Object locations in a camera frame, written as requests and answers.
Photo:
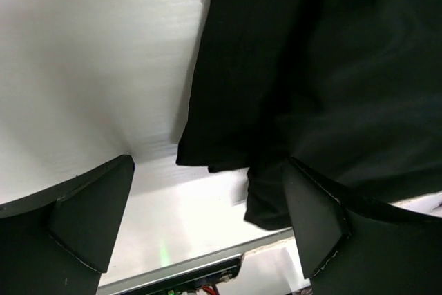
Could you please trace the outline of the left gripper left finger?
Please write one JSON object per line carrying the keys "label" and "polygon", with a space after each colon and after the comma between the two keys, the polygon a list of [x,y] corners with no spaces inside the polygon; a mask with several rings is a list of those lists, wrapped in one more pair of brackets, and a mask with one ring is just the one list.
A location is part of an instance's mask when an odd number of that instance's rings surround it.
{"label": "left gripper left finger", "polygon": [[95,294],[108,271],[135,163],[120,155],[1,205],[2,294]]}

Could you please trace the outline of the black trousers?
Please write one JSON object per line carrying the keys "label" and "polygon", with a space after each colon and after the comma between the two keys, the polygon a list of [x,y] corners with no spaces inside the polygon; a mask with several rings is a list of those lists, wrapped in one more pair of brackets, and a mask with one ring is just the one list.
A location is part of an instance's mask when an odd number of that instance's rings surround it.
{"label": "black trousers", "polygon": [[248,169],[245,220],[289,226],[295,158],[365,196],[441,190],[441,0],[211,0],[177,164]]}

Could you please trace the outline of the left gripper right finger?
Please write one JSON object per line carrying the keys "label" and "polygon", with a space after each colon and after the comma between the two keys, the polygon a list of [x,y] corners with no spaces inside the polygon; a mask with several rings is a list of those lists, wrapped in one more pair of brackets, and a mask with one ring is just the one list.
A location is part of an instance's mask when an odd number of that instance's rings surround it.
{"label": "left gripper right finger", "polygon": [[313,293],[441,293],[439,217],[357,194],[295,159],[282,179]]}

